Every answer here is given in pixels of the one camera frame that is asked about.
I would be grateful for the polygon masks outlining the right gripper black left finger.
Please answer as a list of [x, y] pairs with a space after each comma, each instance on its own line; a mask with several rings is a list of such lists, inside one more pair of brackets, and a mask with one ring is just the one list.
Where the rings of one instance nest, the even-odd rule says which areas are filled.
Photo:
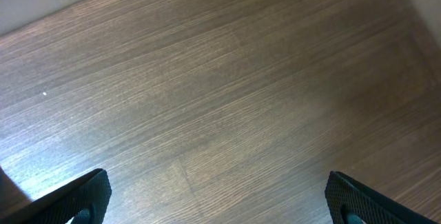
[[1, 219], [9, 224], [102, 224], [112, 189], [98, 168]]

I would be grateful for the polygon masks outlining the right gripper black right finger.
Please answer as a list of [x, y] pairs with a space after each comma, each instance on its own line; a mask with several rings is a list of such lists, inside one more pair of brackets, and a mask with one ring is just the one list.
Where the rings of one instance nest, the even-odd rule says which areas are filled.
[[435, 224], [342, 172], [330, 172], [325, 198], [334, 223]]

